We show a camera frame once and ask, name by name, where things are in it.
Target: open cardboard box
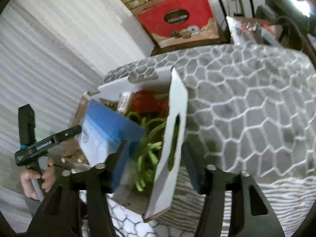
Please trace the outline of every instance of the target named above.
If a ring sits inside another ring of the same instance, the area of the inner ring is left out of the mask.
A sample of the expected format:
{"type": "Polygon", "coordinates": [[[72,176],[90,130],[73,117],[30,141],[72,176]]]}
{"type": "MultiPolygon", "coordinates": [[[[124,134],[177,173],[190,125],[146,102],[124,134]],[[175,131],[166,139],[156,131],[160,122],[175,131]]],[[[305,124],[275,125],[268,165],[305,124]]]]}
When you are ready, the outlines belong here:
{"type": "Polygon", "coordinates": [[[151,77],[145,79],[121,78],[101,85],[98,90],[97,94],[84,94],[74,118],[76,123],[80,122],[84,115],[83,112],[91,99],[97,101],[100,99],[117,101],[120,94],[126,91],[152,90],[160,93],[169,93],[169,115],[166,121],[162,153],[156,167],[151,193],[141,193],[134,189],[130,192],[124,192],[124,186],[120,185],[112,198],[120,205],[141,214],[144,221],[148,222],[169,210],[172,204],[181,161],[181,146],[186,126],[188,92],[181,77],[173,67],[157,69],[151,77]],[[173,167],[169,171],[168,160],[171,153],[174,126],[177,118],[180,120],[178,139],[174,153],[173,167]]]}

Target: human hand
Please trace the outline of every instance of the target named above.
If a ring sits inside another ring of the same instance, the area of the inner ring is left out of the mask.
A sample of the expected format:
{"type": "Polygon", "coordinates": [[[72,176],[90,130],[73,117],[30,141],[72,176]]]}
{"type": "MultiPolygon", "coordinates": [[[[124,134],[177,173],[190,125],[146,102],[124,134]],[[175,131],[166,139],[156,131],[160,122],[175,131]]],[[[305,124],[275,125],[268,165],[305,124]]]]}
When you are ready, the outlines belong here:
{"type": "MultiPolygon", "coordinates": [[[[49,192],[56,181],[56,176],[54,174],[55,167],[53,166],[54,161],[51,158],[48,159],[48,165],[48,169],[46,169],[45,172],[42,174],[42,179],[44,180],[44,183],[41,187],[45,190],[45,192],[49,192]]],[[[39,179],[40,177],[41,175],[34,170],[26,169],[22,171],[20,179],[26,197],[38,200],[34,187],[31,183],[31,179],[39,179]]]]}

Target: black device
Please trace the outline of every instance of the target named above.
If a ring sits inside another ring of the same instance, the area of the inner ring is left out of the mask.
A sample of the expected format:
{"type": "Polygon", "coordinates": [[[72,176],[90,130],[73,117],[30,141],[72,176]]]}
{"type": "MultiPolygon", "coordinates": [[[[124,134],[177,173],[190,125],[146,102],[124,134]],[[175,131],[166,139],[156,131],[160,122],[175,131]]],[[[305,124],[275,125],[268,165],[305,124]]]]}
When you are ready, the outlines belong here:
{"type": "MultiPolygon", "coordinates": [[[[66,141],[69,138],[81,133],[81,126],[76,125],[59,133],[53,134],[39,142],[35,139],[35,113],[32,107],[27,104],[18,110],[20,150],[14,154],[17,166],[26,166],[41,174],[38,159],[48,154],[48,149],[66,141]]],[[[37,197],[40,201],[44,199],[44,190],[40,188],[42,178],[31,180],[37,197]]]]}
{"type": "MultiPolygon", "coordinates": [[[[114,169],[125,166],[120,161],[125,142],[105,163],[99,163],[86,172],[63,174],[41,203],[26,237],[82,237],[79,190],[87,191],[87,219],[91,237],[116,237],[108,209],[107,193],[113,193],[114,169]]],[[[215,165],[199,166],[188,143],[182,146],[182,156],[192,185],[200,194],[206,194],[195,237],[219,237],[222,229],[225,191],[232,191],[232,213],[229,237],[283,237],[284,232],[268,200],[245,171],[240,174],[223,172],[215,165]]],[[[295,237],[316,236],[314,204],[295,237]]],[[[0,213],[0,236],[17,237],[0,213]]]]}

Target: gray geometric pattern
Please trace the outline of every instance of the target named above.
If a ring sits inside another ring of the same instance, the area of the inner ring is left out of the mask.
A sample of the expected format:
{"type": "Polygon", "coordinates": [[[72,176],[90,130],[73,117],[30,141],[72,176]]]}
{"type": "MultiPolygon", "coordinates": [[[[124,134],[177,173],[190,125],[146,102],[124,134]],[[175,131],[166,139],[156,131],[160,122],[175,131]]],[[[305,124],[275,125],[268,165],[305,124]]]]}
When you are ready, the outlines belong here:
{"type": "MultiPolygon", "coordinates": [[[[170,65],[187,87],[186,140],[203,163],[227,172],[248,170],[261,184],[315,174],[316,78],[306,55],[264,45],[196,47],[130,63],[109,72],[105,83],[150,77],[170,65]]],[[[183,176],[180,172],[178,182],[183,176]]],[[[194,192],[190,188],[176,192],[185,197],[194,192]]],[[[178,207],[189,206],[185,199],[177,202],[178,207]]],[[[190,217],[171,220],[172,210],[159,220],[181,228],[190,217]]]]}

